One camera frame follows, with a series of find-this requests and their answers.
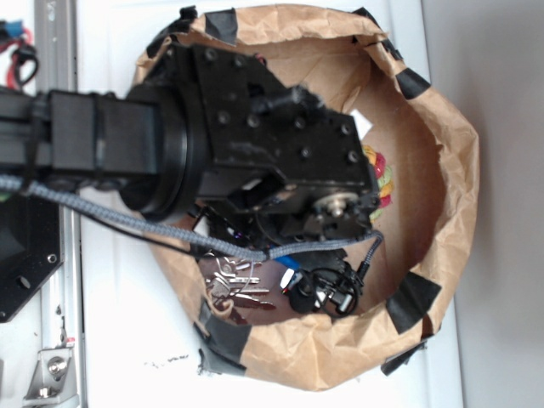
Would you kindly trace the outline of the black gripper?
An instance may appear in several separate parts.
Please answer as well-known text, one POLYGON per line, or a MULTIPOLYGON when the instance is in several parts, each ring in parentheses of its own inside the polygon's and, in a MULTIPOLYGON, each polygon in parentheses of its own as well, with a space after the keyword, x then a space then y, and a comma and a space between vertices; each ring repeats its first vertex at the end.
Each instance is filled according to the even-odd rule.
POLYGON ((165 53, 165 174, 165 219, 200 205, 224 251, 362 241, 380 202, 352 117, 198 44, 165 53))

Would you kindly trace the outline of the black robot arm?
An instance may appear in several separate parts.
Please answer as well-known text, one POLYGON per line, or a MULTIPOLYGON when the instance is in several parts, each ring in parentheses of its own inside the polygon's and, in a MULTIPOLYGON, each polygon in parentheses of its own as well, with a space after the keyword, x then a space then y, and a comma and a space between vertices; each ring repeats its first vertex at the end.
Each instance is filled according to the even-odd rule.
POLYGON ((2 95, 2 190, 101 216, 77 201, 85 187, 116 191, 135 229, 193 215, 210 224, 198 245, 272 256, 358 241, 380 204, 351 116, 254 56, 197 44, 170 45, 123 99, 2 95))

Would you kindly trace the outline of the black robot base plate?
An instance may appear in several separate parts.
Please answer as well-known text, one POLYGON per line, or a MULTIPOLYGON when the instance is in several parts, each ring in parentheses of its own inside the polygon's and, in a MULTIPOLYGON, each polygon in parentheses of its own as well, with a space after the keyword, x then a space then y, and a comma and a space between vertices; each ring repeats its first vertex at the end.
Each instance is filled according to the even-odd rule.
POLYGON ((64 261, 58 205, 13 195, 1 203, 1 322, 10 322, 64 261))

